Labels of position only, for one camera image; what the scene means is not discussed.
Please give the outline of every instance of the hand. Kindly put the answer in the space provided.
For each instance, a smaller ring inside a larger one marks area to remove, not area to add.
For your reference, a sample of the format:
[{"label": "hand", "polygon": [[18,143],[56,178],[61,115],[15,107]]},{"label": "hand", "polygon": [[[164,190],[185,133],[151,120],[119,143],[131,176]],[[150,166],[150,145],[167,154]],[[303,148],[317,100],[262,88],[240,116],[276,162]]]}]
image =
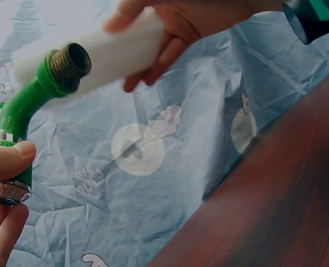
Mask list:
[{"label": "hand", "polygon": [[[29,166],[36,155],[30,142],[20,142],[13,147],[0,146],[0,180],[10,179]],[[14,207],[0,205],[0,267],[5,267],[28,218],[23,204]]]},{"label": "hand", "polygon": [[117,12],[104,23],[109,33],[122,31],[146,6],[153,6],[165,33],[152,68],[128,77],[124,91],[131,92],[143,80],[152,85],[197,40],[221,32],[254,14],[249,0],[122,0]]}]

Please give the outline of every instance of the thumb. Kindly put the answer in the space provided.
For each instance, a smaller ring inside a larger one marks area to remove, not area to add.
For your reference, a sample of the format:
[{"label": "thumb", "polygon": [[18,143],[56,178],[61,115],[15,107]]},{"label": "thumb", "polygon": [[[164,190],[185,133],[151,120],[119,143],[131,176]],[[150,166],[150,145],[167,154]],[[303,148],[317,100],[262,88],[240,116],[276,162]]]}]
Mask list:
[{"label": "thumb", "polygon": [[35,159],[36,146],[28,141],[12,147],[0,146],[0,180],[11,179],[24,171]]},{"label": "thumb", "polygon": [[112,17],[104,22],[103,30],[116,33],[127,28],[147,6],[158,3],[157,0],[122,0]]}]

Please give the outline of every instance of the printed cartoon pattern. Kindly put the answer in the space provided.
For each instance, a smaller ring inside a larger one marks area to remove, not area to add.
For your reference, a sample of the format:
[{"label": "printed cartoon pattern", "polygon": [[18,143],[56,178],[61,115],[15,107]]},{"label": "printed cartoon pattern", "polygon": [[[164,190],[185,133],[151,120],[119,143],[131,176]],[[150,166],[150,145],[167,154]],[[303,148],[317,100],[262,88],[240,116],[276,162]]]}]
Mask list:
[{"label": "printed cartoon pattern", "polygon": [[256,120],[249,110],[245,93],[241,94],[242,108],[237,112],[231,125],[231,139],[237,152],[242,153],[257,134]]},{"label": "printed cartoon pattern", "polygon": [[82,257],[84,263],[91,263],[89,267],[109,267],[100,256],[88,253]]},{"label": "printed cartoon pattern", "polygon": [[153,133],[158,135],[159,138],[174,134],[178,124],[180,124],[181,112],[182,109],[178,105],[167,107],[155,120],[152,126]]}]

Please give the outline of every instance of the fingernail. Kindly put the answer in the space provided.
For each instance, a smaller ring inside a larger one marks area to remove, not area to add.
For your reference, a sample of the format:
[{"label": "fingernail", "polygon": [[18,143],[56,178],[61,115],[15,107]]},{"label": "fingernail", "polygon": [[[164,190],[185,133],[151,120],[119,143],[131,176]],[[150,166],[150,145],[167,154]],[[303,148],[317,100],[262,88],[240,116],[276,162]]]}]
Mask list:
[{"label": "fingernail", "polygon": [[15,149],[17,149],[18,152],[23,157],[27,157],[29,155],[33,155],[36,152],[35,145],[32,142],[29,142],[29,141],[23,141],[23,142],[17,143],[13,147]]}]

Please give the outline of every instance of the white circle print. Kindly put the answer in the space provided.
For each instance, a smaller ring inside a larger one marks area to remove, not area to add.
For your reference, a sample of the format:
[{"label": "white circle print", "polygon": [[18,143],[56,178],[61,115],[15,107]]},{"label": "white circle print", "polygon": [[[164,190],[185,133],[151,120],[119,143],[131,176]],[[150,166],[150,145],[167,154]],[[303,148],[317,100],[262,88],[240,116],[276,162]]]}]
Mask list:
[{"label": "white circle print", "polygon": [[150,127],[134,123],[120,128],[111,142],[117,165],[136,176],[155,172],[164,159],[164,144]]},{"label": "white circle print", "polygon": [[245,114],[241,108],[231,125],[231,138],[233,145],[240,154],[247,148],[251,140],[257,134],[257,124],[252,113]]}]

